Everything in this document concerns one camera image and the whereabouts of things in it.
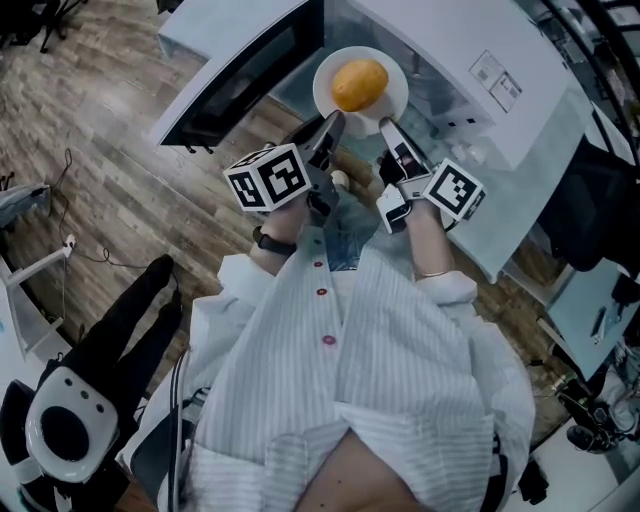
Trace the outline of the grey garment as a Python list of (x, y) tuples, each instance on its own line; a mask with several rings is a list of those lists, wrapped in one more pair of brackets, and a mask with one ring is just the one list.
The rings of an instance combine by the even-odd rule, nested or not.
[(40, 208), (49, 216), (51, 213), (52, 187), (41, 183), (17, 185), (0, 191), (0, 231), (10, 231), (20, 215)]

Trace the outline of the white workbench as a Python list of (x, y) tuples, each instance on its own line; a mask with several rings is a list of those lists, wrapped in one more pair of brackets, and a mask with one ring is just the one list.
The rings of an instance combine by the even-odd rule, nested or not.
[(65, 262), (72, 249), (63, 247), (26, 269), (12, 271), (0, 255), (0, 347), (16, 348), (25, 361), (45, 363), (70, 346), (58, 332), (63, 318), (50, 320), (28, 297), (23, 284), (36, 273)]

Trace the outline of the black wristband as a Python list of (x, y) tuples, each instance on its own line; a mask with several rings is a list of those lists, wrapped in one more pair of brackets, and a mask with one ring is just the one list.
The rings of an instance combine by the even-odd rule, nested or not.
[(297, 250), (296, 244), (287, 244), (277, 241), (264, 234), (260, 227), (256, 227), (252, 233), (254, 243), (261, 249), (280, 256), (290, 257)]

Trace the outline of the person's legs in jeans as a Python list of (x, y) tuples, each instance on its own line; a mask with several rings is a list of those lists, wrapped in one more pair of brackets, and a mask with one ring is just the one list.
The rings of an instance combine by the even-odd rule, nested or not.
[(357, 269), (361, 252), (380, 219), (344, 186), (337, 185), (336, 191), (338, 204), (324, 226), (326, 254), (332, 272), (352, 271)]

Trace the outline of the black swivel chair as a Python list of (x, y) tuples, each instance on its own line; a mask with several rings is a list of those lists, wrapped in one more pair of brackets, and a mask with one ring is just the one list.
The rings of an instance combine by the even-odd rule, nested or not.
[(41, 31), (44, 39), (40, 53), (48, 52), (48, 41), (53, 33), (60, 40), (64, 18), (88, 0), (0, 0), (0, 50), (4, 46), (27, 46)]

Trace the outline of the black office chair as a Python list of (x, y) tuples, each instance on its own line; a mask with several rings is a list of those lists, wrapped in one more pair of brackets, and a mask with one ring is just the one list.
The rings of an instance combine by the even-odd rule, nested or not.
[(640, 169), (583, 139), (538, 223), (576, 270), (607, 259), (639, 276)]

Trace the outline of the white plate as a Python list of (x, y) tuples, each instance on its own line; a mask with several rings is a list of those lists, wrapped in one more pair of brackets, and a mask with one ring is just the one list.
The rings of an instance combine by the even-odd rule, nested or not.
[(332, 97), (332, 82), (341, 68), (351, 61), (372, 59), (382, 65), (388, 74), (388, 84), (381, 98), (359, 112), (344, 112), (345, 133), (356, 139), (366, 139), (379, 133), (383, 117), (398, 121), (409, 98), (408, 82), (400, 66), (385, 53), (366, 46), (342, 48), (330, 54), (319, 65), (313, 79), (313, 98), (319, 113), (327, 118), (339, 107)]

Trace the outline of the grey desk with white legs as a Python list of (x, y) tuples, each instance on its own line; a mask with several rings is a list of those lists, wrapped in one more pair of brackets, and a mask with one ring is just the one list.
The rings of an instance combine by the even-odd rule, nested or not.
[[(613, 298), (613, 290), (623, 276), (618, 265), (603, 259), (592, 270), (580, 272), (566, 266), (555, 281), (546, 304), (546, 319), (539, 325), (579, 369), (591, 378), (607, 359), (631, 323), (640, 302), (623, 309)], [(608, 309), (606, 335), (595, 344), (591, 338), (598, 310)]]

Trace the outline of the person's right forearm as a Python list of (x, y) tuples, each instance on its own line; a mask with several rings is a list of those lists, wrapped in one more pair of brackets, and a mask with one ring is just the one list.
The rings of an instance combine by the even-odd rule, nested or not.
[(442, 276), (455, 269), (450, 243), (435, 205), (427, 200), (414, 201), (406, 226), (417, 281)]

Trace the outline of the black equipment pile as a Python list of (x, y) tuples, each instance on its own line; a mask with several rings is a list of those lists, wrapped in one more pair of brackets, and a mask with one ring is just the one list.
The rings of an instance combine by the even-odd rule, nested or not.
[(638, 440), (637, 427), (621, 429), (614, 422), (613, 407), (600, 397), (604, 389), (605, 374), (600, 372), (588, 381), (575, 378), (557, 393), (558, 401), (575, 421), (566, 436), (578, 450), (604, 454), (623, 440)]

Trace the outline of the person's left forearm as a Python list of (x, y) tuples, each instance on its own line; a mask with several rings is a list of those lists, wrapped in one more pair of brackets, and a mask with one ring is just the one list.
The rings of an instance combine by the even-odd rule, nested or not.
[[(272, 211), (260, 228), (264, 234), (268, 234), (277, 241), (297, 246), (308, 215), (307, 200), (305, 198), (294, 200)], [(289, 257), (261, 250), (255, 243), (249, 252), (249, 257), (262, 270), (273, 276), (289, 259)]]

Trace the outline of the orange bread bun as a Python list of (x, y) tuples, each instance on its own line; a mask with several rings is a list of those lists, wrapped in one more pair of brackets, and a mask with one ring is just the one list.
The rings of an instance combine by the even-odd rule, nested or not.
[(388, 82), (388, 72), (378, 61), (352, 60), (335, 74), (332, 98), (341, 110), (358, 112), (376, 103)]

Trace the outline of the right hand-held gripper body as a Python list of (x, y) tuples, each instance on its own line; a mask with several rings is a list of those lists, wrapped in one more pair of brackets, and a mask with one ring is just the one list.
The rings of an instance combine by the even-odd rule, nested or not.
[(449, 232), (460, 222), (469, 220), (486, 197), (483, 185), (452, 160), (445, 158), (435, 171), (426, 172), (418, 165), (415, 177), (402, 178), (386, 185), (376, 201), (382, 223), (389, 234), (406, 228), (405, 219), (413, 203), (426, 200), (451, 219)]

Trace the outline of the striped white shirt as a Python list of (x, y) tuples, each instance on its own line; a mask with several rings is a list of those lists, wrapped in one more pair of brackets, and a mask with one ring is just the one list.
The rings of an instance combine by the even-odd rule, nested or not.
[(473, 280), (416, 280), (406, 242), (383, 233), (336, 274), (314, 231), (276, 275), (238, 254), (218, 277), (192, 309), (184, 395), (206, 398), (178, 512), (292, 512), (348, 433), (436, 512), (504, 506), (535, 406)]

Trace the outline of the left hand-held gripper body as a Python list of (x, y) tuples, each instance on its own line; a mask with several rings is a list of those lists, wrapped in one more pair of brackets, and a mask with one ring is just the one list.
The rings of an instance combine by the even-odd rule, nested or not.
[(339, 197), (319, 157), (293, 143), (270, 146), (244, 156), (223, 175), (244, 212), (270, 213), (304, 195), (311, 211), (324, 219)]

